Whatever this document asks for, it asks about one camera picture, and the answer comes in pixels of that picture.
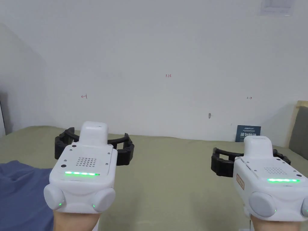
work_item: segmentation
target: sticker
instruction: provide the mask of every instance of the sticker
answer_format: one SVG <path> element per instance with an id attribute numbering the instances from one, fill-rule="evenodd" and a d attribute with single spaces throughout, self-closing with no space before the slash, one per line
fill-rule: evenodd
<path id="1" fill-rule="evenodd" d="M 236 174 L 236 181 L 238 182 L 238 184 L 242 187 L 242 189 L 244 190 L 245 188 L 245 183 L 242 180 L 242 178 L 240 178 L 240 176 L 238 174 Z"/>

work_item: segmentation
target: mattress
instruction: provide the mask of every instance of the mattress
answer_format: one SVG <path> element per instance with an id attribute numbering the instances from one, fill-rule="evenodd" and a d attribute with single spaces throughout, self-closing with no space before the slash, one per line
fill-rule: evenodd
<path id="1" fill-rule="evenodd" d="M 28 127 L 4 136 L 0 139 L 0 163 L 18 160 L 52 168 L 57 161 L 54 138 L 63 131 Z M 119 137 L 122 135 L 110 135 L 109 139 Z M 232 178 L 218 177 L 210 168 L 213 147 L 243 152 L 243 143 L 130 137 L 134 157 L 130 165 L 117 167 L 116 199 L 101 215 L 99 230 L 222 231 L 249 227 Z M 308 176 L 308 160 L 289 149 L 275 148 Z M 305 222 L 302 230 L 307 229 Z"/>

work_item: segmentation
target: hand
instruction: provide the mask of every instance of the hand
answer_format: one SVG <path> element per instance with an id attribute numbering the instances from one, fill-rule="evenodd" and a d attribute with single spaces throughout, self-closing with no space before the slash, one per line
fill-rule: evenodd
<path id="1" fill-rule="evenodd" d="M 54 211 L 54 231 L 92 231 L 100 213 L 60 213 Z"/>
<path id="2" fill-rule="evenodd" d="M 251 216 L 255 231 L 299 231 L 300 222 L 288 221 L 264 221 Z"/>

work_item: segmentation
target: dark blue book cover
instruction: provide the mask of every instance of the dark blue book cover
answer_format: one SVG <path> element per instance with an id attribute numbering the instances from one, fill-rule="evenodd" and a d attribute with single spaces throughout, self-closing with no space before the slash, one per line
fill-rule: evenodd
<path id="1" fill-rule="evenodd" d="M 259 136 L 260 132 L 260 126 L 238 125 L 235 142 L 244 142 L 246 136 Z"/>

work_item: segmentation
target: green led light bar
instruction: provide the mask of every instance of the green led light bar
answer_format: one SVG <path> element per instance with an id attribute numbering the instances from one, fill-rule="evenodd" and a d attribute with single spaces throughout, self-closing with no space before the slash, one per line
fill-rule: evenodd
<path id="1" fill-rule="evenodd" d="M 93 172 L 71 172 L 66 171 L 66 174 L 73 174 L 73 175 L 88 175 L 88 176 L 99 176 L 99 173 L 93 173 Z"/>
<path id="2" fill-rule="evenodd" d="M 297 180 L 297 179 L 267 179 L 267 181 L 271 181 L 271 182 L 300 182 L 301 180 Z"/>

